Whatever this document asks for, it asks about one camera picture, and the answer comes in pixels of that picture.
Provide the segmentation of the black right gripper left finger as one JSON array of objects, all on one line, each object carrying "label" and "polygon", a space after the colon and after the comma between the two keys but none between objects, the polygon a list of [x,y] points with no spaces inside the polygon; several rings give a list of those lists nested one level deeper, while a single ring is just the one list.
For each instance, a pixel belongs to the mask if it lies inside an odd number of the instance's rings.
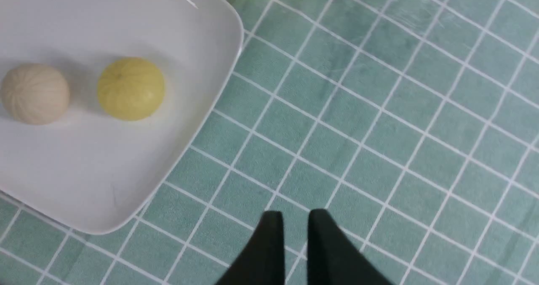
[{"label": "black right gripper left finger", "polygon": [[283,215],[265,211],[251,238],[218,285],[284,285],[285,247]]}]

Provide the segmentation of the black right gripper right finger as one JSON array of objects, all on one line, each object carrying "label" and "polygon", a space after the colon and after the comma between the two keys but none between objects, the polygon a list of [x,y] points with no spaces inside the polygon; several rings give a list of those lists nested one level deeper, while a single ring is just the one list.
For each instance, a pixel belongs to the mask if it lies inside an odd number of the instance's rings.
[{"label": "black right gripper right finger", "polygon": [[309,285],[391,284],[359,252],[325,209],[315,209],[309,213],[307,283]]}]

